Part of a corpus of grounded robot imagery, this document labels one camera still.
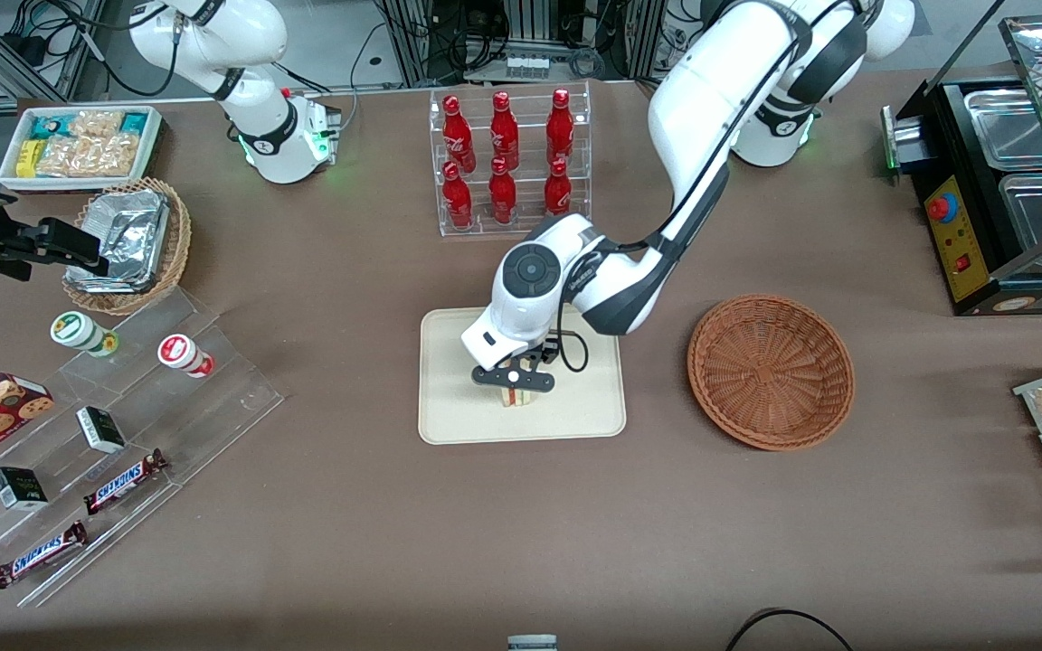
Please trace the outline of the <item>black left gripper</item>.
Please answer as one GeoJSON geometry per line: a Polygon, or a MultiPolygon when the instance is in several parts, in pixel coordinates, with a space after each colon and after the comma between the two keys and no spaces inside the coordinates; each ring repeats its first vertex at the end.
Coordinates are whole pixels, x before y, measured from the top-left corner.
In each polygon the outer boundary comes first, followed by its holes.
{"type": "Polygon", "coordinates": [[[534,402],[555,385],[554,376],[539,370],[539,366],[552,364],[557,357],[555,347],[534,347],[489,370],[475,366],[471,370],[471,380],[478,386],[497,387],[497,396],[503,405],[507,404],[507,389],[526,392],[526,399],[534,402]]]}

